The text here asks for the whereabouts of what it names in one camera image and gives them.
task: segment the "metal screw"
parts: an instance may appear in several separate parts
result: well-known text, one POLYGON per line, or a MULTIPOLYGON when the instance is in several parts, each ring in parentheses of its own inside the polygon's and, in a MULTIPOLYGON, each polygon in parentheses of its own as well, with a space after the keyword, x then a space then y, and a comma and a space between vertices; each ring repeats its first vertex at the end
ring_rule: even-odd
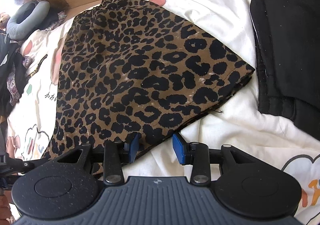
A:
POLYGON ((121 176, 118 174, 109 175, 106 177, 106 181, 109 183, 117 183, 121 181, 121 176))
POLYGON ((193 180, 196 182, 196 183, 205 183, 209 180, 209 178, 205 175, 202 175, 202 174, 199 174, 199 175, 196 175, 195 177, 193 177, 193 180))

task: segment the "stuffed toy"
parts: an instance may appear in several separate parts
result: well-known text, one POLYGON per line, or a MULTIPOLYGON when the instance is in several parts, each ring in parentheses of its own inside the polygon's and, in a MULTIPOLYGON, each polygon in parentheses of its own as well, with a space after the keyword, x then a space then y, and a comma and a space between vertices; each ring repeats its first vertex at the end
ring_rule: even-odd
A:
POLYGON ((7 28, 7 23, 10 19, 10 15, 7 13, 0 13, 0 29, 4 30, 7 28))

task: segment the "logo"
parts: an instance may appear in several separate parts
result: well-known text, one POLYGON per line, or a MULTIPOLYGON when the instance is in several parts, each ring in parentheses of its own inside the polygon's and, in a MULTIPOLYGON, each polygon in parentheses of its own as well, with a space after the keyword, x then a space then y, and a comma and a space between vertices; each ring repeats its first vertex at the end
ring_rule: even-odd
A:
POLYGON ((155 179, 153 182, 158 185, 158 184, 162 183, 162 180, 160 180, 160 179, 155 179))

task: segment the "orange cartoon print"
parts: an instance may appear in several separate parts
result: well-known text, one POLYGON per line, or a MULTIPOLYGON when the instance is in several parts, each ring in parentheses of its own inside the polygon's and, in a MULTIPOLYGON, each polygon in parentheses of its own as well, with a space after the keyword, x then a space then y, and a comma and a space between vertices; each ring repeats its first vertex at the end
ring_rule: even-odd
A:
POLYGON ((320 222, 320 155, 313 158, 298 155, 291 158, 282 170, 297 179, 302 188, 301 201, 295 217, 303 224, 320 222))

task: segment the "cartoon print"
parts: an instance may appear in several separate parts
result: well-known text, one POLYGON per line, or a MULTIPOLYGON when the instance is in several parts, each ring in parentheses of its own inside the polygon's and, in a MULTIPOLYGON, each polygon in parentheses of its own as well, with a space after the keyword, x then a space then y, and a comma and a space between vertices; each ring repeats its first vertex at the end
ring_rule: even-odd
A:
POLYGON ((61 61, 61 52, 63 49, 63 44, 67 35, 61 38, 58 42, 58 47, 53 52, 52 62, 51 62, 51 83, 58 85, 59 80, 59 71, 60 71, 60 61, 61 61))
POLYGON ((30 42, 28 43, 28 45, 25 47, 25 49, 22 52, 23 56, 26 56, 27 54, 29 54, 31 52, 32 49, 32 41, 30 40, 30 42))
POLYGON ((295 217, 303 224, 317 225, 320 220, 320 155, 315 158, 294 156, 282 167, 282 171, 295 177, 302 188, 295 217))
POLYGON ((20 137, 15 136, 15 137, 8 137, 7 138, 7 153, 9 154, 9 157, 15 158, 15 153, 18 148, 20 148, 20 137))
POLYGON ((23 148, 23 160, 35 160, 40 159, 42 153, 47 148, 49 143, 49 136, 44 131, 39 131, 37 125, 35 124, 32 128, 29 128, 23 148))
POLYGON ((164 6, 167 0, 149 0, 150 2, 153 2, 159 6, 164 6))
POLYGON ((28 86, 28 89, 27 89, 27 94, 29 95, 30 93, 31 93, 31 91, 32 91, 32 85, 31 84, 29 84, 29 86, 28 86))

